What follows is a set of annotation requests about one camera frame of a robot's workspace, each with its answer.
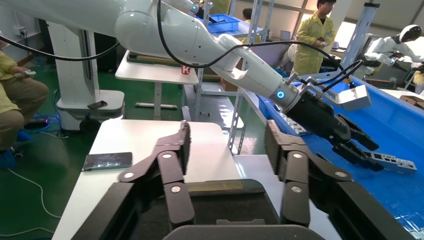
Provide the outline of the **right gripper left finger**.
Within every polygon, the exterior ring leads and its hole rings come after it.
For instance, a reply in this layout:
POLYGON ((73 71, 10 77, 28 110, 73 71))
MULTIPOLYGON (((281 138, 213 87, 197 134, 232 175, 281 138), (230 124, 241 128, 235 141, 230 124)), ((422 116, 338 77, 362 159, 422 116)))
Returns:
POLYGON ((118 175, 73 235, 74 240, 129 240, 152 202, 164 198, 171 230, 195 223, 184 175, 191 129, 183 120, 177 133, 157 140, 152 153, 118 175))

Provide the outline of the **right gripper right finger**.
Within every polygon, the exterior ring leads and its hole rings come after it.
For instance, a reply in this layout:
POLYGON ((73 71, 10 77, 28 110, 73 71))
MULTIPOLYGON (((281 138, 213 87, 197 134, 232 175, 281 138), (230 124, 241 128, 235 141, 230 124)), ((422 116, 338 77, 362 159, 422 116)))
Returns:
POLYGON ((282 224, 308 227, 313 203, 343 240, 413 238, 348 171, 313 154, 302 138, 268 120, 264 140, 271 167, 284 183, 282 224))

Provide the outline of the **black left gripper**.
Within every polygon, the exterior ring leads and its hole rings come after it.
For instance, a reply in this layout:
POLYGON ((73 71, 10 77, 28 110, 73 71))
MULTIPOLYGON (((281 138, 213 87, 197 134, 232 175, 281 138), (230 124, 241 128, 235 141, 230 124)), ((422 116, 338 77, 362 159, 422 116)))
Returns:
POLYGON ((345 115, 335 115, 332 106, 312 93, 305 92, 286 115, 301 125, 308 132, 336 143, 332 150, 353 165, 359 165, 374 172, 384 167, 368 157, 352 139, 358 141, 368 150, 375 151, 380 146, 372 140, 356 123, 345 115))

